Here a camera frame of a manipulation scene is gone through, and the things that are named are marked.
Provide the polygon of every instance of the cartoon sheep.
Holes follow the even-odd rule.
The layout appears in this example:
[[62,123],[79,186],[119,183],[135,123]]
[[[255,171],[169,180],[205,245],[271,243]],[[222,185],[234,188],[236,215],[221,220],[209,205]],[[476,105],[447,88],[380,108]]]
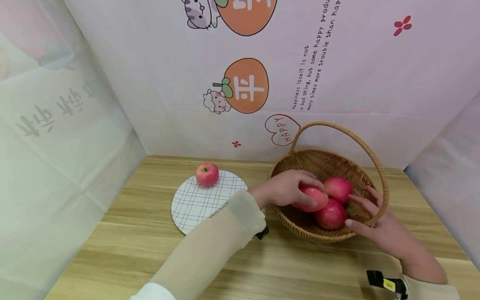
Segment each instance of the cartoon sheep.
[[204,105],[211,112],[219,115],[222,112],[230,111],[232,106],[227,102],[225,98],[225,93],[212,91],[208,89],[207,93],[204,94]]

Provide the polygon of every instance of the chinese character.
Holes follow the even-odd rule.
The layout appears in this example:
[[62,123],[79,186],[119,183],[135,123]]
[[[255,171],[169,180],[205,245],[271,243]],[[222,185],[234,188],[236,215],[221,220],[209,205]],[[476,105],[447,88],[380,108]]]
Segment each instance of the chinese character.
[[84,91],[88,94],[89,98],[95,98],[96,91],[88,80],[85,80],[85,84],[82,85],[82,88],[84,88]]
[[233,84],[234,84],[234,87],[235,87],[235,98],[237,100],[239,100],[240,97],[242,99],[247,99],[248,96],[249,96],[247,93],[242,93],[240,95],[240,92],[249,92],[250,93],[250,102],[253,102],[253,93],[254,92],[263,92],[265,90],[262,87],[255,87],[255,84],[254,84],[255,77],[253,75],[250,75],[248,77],[248,80],[249,81],[246,81],[245,79],[240,80],[241,84],[248,85],[248,86],[239,86],[239,78],[237,76],[233,77]]
[[69,115],[73,116],[73,109],[70,107],[70,104],[72,104],[74,108],[80,107],[78,109],[78,112],[82,112],[82,109],[83,109],[82,105],[84,103],[80,102],[80,100],[82,100],[82,97],[80,96],[80,94],[78,92],[74,92],[71,88],[69,90],[70,90],[70,94],[71,94],[71,95],[68,95],[68,100],[69,101],[65,100],[64,97],[60,96],[61,103],[57,102],[57,105],[63,111],[62,115],[69,114]]
[[[252,0],[246,0],[247,3],[243,2],[244,0],[233,0],[233,9],[236,10],[241,10],[247,7],[247,10],[251,11],[252,10]],[[272,6],[272,0],[266,0],[267,1],[267,6],[270,7]]]
[[[53,120],[50,121],[50,119],[52,118],[51,112],[48,109],[41,109],[37,105],[35,105],[35,108],[38,111],[38,115],[33,114],[33,116],[32,116],[33,120],[38,125],[42,125],[42,123],[45,122],[45,124],[43,124],[42,127],[49,126],[48,129],[47,129],[47,132],[50,132],[53,129],[52,124],[55,122]],[[35,126],[33,126],[34,121],[30,121],[25,116],[21,116],[20,120],[22,120],[22,122],[24,123],[25,126],[23,126],[19,123],[16,123],[15,125],[17,125],[18,128],[20,128],[21,130],[23,130],[25,132],[24,136],[30,136],[30,135],[34,135],[36,137],[40,136],[40,131],[37,128],[35,128]]]

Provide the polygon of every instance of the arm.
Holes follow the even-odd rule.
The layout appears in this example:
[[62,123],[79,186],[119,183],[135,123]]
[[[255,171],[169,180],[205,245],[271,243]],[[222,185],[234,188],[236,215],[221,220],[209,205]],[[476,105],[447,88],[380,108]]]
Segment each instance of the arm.
[[[377,200],[375,206],[370,200],[350,195],[372,216],[383,203],[383,196],[371,187],[365,188]],[[373,228],[354,220],[345,221],[345,225],[358,235],[369,238],[382,251],[400,260],[401,279],[407,287],[409,299],[415,300],[457,300],[458,292],[447,284],[447,276],[435,257],[415,236],[395,218],[389,209]]]
[[300,192],[304,182],[323,189],[305,171],[284,172],[247,191],[236,193],[225,205],[192,230],[175,248],[159,271],[131,300],[196,299],[222,270],[227,260],[265,228],[261,209],[268,203],[316,204]]
[[227,260],[265,228],[264,218],[251,194],[236,193],[181,241],[150,282],[176,299],[196,299]]

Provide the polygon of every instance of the black strap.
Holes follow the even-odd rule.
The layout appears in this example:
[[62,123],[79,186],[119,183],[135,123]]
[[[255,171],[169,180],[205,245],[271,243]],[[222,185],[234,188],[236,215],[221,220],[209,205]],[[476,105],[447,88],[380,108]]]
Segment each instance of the black strap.
[[368,283],[373,287],[385,288],[400,295],[401,300],[408,299],[407,287],[401,279],[384,278],[380,271],[367,271]]
[[261,239],[263,239],[264,236],[266,236],[269,232],[270,232],[270,229],[268,229],[268,227],[265,227],[265,229],[262,230],[262,232],[259,232],[259,233],[255,234],[255,236],[256,236],[259,240],[261,240]]

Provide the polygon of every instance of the finger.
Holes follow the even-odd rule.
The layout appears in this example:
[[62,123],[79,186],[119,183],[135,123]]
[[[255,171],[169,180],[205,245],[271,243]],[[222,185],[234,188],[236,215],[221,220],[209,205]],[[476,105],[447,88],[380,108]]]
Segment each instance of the finger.
[[365,190],[372,194],[372,196],[377,200],[377,206],[381,207],[384,202],[384,196],[379,191],[369,185],[365,187]]
[[298,195],[298,203],[303,204],[303,205],[308,205],[308,206],[316,206],[317,201],[313,199],[313,197],[310,197],[302,192],[299,191]]
[[362,198],[362,197],[358,197],[358,196],[355,196],[355,195],[348,195],[348,197],[355,201],[356,203],[360,204],[361,206],[363,206],[363,208],[365,208],[366,211],[368,211],[370,213],[371,216],[374,216],[378,213],[378,211],[380,210],[380,208],[378,208],[375,204],[373,204],[370,200],[368,199],[365,199],[365,198]]
[[313,179],[317,179],[317,177],[315,175],[313,175],[312,173],[308,172],[308,171],[305,171],[305,170],[297,170],[299,173],[302,173],[302,174],[305,174],[309,177],[312,177]]
[[317,189],[321,190],[322,192],[325,192],[324,184],[320,180],[318,180],[316,177],[312,178],[312,177],[309,177],[308,175],[301,174],[300,175],[300,182],[303,182],[305,184],[314,186]]
[[347,219],[345,221],[345,226],[350,228],[356,234],[361,235],[363,237],[366,237],[369,239],[373,237],[373,231],[374,231],[373,228],[368,227],[367,225],[357,222],[355,220]]

